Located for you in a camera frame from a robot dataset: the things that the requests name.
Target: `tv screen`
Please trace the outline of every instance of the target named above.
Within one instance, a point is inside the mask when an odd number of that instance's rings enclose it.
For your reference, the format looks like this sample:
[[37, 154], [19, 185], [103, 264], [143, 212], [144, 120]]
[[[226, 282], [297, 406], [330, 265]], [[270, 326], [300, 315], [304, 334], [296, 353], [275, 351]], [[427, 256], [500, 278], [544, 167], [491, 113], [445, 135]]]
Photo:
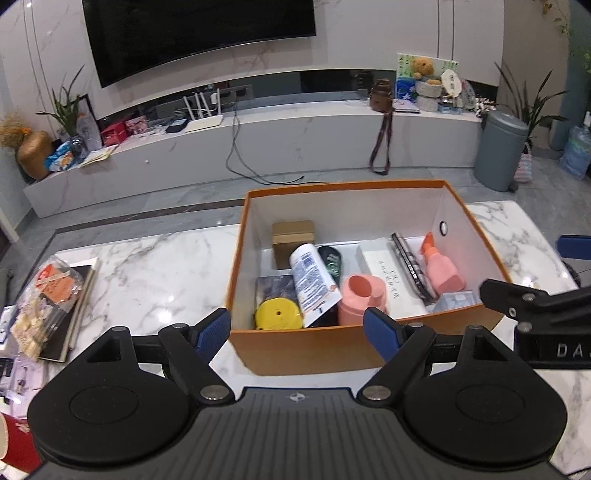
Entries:
[[313, 0], [83, 0], [100, 84], [216, 48], [316, 35]]

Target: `yellow tape measure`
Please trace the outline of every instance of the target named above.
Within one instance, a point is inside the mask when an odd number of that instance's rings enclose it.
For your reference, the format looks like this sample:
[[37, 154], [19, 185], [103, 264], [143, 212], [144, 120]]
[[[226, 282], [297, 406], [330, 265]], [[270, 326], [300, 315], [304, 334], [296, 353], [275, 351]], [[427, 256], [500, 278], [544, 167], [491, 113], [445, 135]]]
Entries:
[[255, 313], [257, 330], [295, 330], [302, 328], [300, 308], [290, 299], [269, 299]]

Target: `black notebook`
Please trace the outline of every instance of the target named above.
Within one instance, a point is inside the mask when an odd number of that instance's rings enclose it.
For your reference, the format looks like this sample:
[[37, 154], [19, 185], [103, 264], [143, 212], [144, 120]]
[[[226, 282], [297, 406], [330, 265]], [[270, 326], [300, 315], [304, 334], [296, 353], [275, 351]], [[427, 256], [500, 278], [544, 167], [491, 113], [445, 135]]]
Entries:
[[78, 295], [76, 304], [74, 304], [66, 317], [62, 319], [57, 330], [43, 346], [43, 350], [41, 350], [41, 355], [39, 356], [40, 359], [49, 360], [51, 362], [65, 362], [67, 359], [70, 340], [75, 330], [75, 323], [80, 320], [80, 306], [84, 306], [88, 286], [93, 276], [92, 265], [81, 265], [72, 268], [82, 275], [82, 278], [84, 278], [84, 285]]

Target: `red cup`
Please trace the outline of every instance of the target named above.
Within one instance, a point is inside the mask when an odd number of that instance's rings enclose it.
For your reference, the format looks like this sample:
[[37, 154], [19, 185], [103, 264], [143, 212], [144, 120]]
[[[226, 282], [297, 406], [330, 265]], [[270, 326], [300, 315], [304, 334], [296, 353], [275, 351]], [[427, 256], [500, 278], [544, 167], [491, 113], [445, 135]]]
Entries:
[[26, 420], [0, 414], [0, 460], [14, 468], [31, 473], [41, 465]]

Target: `marble table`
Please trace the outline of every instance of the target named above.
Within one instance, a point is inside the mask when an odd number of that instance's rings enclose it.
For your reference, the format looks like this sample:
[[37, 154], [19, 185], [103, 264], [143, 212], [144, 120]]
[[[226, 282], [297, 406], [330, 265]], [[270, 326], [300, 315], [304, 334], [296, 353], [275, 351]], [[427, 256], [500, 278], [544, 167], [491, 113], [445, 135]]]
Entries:
[[[515, 202], [482, 202], [469, 209], [498, 251], [513, 282], [551, 294], [576, 285], [558, 255]], [[224, 304], [238, 225], [150, 236], [59, 252], [67, 262], [98, 257], [101, 261], [72, 358], [105, 330], [125, 325], [133, 335], [152, 335], [172, 323], [195, 324]], [[494, 329], [512, 347], [516, 322], [503, 318]], [[142, 366], [156, 373], [154, 365]], [[250, 372], [229, 342], [212, 367], [240, 396], [244, 386], [350, 387], [353, 393], [375, 370], [297, 377], [259, 377]], [[434, 371], [450, 368], [437, 365]], [[49, 366], [50, 377], [59, 367]], [[591, 373], [538, 372], [564, 400], [569, 420], [552, 458], [563, 472], [591, 460]]]

